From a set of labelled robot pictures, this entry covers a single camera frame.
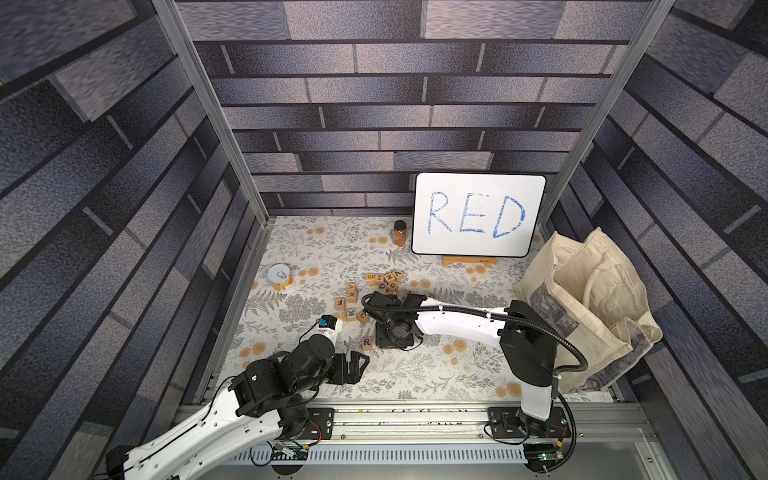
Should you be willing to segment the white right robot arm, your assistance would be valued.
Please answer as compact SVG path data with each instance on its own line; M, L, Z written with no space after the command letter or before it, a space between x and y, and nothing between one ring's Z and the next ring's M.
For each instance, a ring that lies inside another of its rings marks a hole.
M426 336L450 336L502 352L521 384L517 428L527 438L555 434L550 417L557 398L557 335L530 307L514 301L507 308L479 309L424 295L409 294L400 300L379 292L364 296L361 306L387 341L400 350Z

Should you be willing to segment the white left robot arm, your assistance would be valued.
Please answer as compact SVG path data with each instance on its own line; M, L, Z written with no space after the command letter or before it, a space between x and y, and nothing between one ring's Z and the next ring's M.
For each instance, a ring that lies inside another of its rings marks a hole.
M340 330L336 317L322 316L293 350L250 363L174 428L109 451L104 478L198 479L248 447L298 436L310 419L304 393L354 385L369 364L361 352L336 352Z

